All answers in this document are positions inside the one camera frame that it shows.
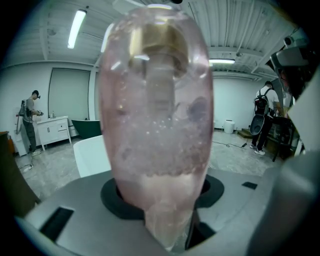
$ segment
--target ceiling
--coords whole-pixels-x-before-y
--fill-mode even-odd
[[[100,49],[107,27],[122,16],[115,0],[48,0],[30,14],[14,39],[2,68],[32,62],[61,61],[99,65]],[[140,4],[167,0],[135,0]],[[74,49],[68,49],[75,13],[87,9]],[[294,31],[264,0],[184,0],[177,8],[200,27],[210,58],[235,59],[234,64],[215,64],[213,74],[249,80],[276,78],[266,66],[270,55],[280,50],[283,38]]]

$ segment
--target white wall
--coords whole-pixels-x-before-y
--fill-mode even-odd
[[[248,128],[254,114],[254,99],[257,91],[265,84],[236,78],[214,78],[214,121],[215,128],[222,128],[225,120],[235,122],[234,129]]]
[[[38,116],[37,120],[48,118],[49,85],[53,68],[86,71],[93,69],[92,66],[75,63],[41,62],[17,65],[0,71],[0,131],[9,131],[13,142],[15,142],[15,110],[20,109],[21,101],[29,98],[34,90],[38,90],[41,95],[41,98],[34,102],[34,108],[44,113],[43,116]],[[94,92],[94,86],[95,81],[91,79],[89,92],[92,90]],[[95,116],[94,104],[89,105],[89,116]],[[40,145],[37,124],[34,126],[36,142],[37,145]],[[73,127],[70,129],[70,134],[71,136],[76,135]]]

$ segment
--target pink glass bottle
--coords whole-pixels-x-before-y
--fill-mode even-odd
[[[99,86],[117,186],[170,250],[193,213],[212,143],[213,81],[196,23],[166,5],[125,15],[110,31]]]

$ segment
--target cabinet drawer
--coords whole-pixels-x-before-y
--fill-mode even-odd
[[[60,140],[68,139],[68,132],[67,130],[60,130],[58,131],[58,137]]]
[[[67,129],[67,125],[65,122],[57,123],[58,131],[63,131]]]

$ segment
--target black backpack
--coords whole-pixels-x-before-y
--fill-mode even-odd
[[[259,90],[259,95],[254,99],[254,113],[256,115],[265,116],[270,112],[267,93],[271,90],[269,88],[266,92],[261,95],[261,90]]]

